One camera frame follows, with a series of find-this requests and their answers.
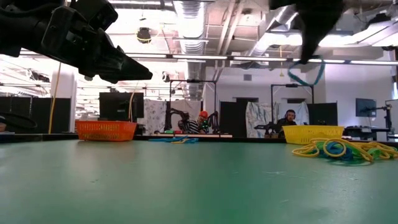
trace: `plastic basket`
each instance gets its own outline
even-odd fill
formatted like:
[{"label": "plastic basket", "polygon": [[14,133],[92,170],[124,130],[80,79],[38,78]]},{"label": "plastic basket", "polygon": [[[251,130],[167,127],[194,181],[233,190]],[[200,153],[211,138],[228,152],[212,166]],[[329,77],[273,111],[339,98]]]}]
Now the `plastic basket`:
[{"label": "plastic basket", "polygon": [[310,144],[313,138],[341,138],[344,127],[294,125],[283,126],[286,142],[291,144]]},{"label": "plastic basket", "polygon": [[137,123],[125,121],[77,121],[80,140],[131,141]]}]

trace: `ceiling light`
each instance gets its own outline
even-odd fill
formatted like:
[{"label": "ceiling light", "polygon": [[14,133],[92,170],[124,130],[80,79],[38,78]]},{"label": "ceiling light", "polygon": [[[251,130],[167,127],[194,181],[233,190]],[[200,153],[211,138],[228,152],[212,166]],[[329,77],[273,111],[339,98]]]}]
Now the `ceiling light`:
[{"label": "ceiling light", "polygon": [[350,61],[350,64],[352,64],[352,65],[391,65],[391,66],[396,66],[396,65],[398,65],[398,62],[352,60],[352,61]]},{"label": "ceiling light", "polygon": [[396,46],[398,45],[398,33],[392,34],[389,37],[386,37],[379,42],[373,44],[373,47],[387,47],[387,46]]},{"label": "ceiling light", "polygon": [[325,63],[344,63],[344,62],[346,62],[345,60],[334,60],[334,59],[324,59],[323,61]]},{"label": "ceiling light", "polygon": [[204,60],[226,60],[227,56],[217,55],[173,55],[176,59],[204,59]]},{"label": "ceiling light", "polygon": [[234,60],[244,61],[258,61],[258,62],[285,62],[286,58],[272,58],[272,57],[241,57],[235,56]]},{"label": "ceiling light", "polygon": [[126,54],[131,58],[166,58],[165,54]]}]

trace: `computer screen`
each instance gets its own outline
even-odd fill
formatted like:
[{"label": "computer screen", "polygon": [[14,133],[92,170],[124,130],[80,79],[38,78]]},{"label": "computer screen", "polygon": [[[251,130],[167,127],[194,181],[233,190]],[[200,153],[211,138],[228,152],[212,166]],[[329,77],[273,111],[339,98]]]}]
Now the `computer screen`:
[{"label": "computer screen", "polygon": [[[132,93],[99,93],[99,118],[108,121],[129,121]],[[144,94],[135,93],[131,103],[132,117],[144,117]]]},{"label": "computer screen", "polygon": [[375,118],[376,108],[376,100],[360,98],[355,100],[355,115],[357,117]]}]

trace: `pillar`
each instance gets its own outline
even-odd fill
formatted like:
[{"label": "pillar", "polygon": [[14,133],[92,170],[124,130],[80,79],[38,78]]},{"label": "pillar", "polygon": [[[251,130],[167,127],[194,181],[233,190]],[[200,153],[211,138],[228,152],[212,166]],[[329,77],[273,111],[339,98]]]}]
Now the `pillar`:
[{"label": "pillar", "polygon": [[55,86],[57,84],[57,75],[59,71],[59,80],[57,87],[57,98],[70,99],[70,116],[69,116],[69,132],[75,132],[75,115],[76,115],[76,94],[77,94],[77,78],[78,70],[75,67],[61,64],[57,66],[52,73],[51,79],[51,97],[55,94]]}]

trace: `yellow cable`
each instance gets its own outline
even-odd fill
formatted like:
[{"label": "yellow cable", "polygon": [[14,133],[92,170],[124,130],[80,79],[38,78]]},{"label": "yellow cable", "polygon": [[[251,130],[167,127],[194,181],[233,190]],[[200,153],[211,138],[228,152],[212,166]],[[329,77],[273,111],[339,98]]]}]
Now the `yellow cable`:
[{"label": "yellow cable", "polygon": [[137,82],[136,87],[134,88],[134,90],[132,91],[131,96],[130,96],[130,102],[129,102],[129,120],[130,120],[130,122],[132,122],[132,110],[131,110],[132,99],[134,98],[134,93],[136,92],[138,83],[139,83],[139,81]]},{"label": "yellow cable", "polygon": [[51,102],[50,121],[49,121],[49,134],[51,134],[51,129],[52,129],[52,116],[54,114],[55,99],[57,98],[58,83],[60,81],[60,72],[61,72],[61,63],[59,65],[59,67],[58,67],[57,82],[55,83],[55,91],[54,91],[54,95],[52,97],[52,102]]},{"label": "yellow cable", "polygon": [[[349,142],[343,139],[324,139],[324,138],[311,139],[310,144],[298,149],[294,149],[292,153],[296,156],[301,156],[301,157],[317,157],[320,153],[320,149],[317,147],[317,142],[320,141],[323,141],[323,146],[322,146],[323,152],[330,157],[341,157],[345,155],[347,147],[349,146],[359,151],[362,155],[362,158],[369,162],[373,162],[374,160],[373,156],[368,152],[371,149],[380,150],[381,154],[379,155],[379,157],[381,159],[398,158],[398,152],[395,150],[395,148],[378,142],[361,143],[361,142]],[[341,144],[343,146],[343,152],[341,152],[340,154],[330,153],[327,150],[327,145],[331,142]]]}]

